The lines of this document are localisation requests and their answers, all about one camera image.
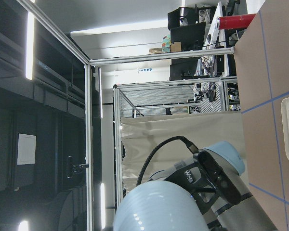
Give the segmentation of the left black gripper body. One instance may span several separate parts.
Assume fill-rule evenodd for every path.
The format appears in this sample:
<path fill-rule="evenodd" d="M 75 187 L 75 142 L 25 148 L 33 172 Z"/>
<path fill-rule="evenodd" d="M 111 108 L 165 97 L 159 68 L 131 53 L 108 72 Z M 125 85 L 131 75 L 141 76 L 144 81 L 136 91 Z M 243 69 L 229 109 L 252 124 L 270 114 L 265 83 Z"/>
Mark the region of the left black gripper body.
<path fill-rule="evenodd" d="M 166 169 L 165 180 L 188 191 L 204 215 L 221 196 L 213 182 L 215 172 L 221 173 L 221 168 L 213 157 L 210 154 L 197 154 Z"/>

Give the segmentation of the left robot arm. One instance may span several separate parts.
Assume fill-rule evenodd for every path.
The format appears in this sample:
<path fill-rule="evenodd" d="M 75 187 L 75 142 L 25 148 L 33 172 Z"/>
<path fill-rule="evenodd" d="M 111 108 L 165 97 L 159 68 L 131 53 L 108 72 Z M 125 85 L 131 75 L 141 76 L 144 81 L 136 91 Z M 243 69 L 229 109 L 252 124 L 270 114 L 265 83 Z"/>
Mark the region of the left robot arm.
<path fill-rule="evenodd" d="M 245 164 L 227 141 L 196 150 L 193 156 L 154 173 L 187 190 L 211 231 L 275 231 L 276 226 L 241 179 Z"/>

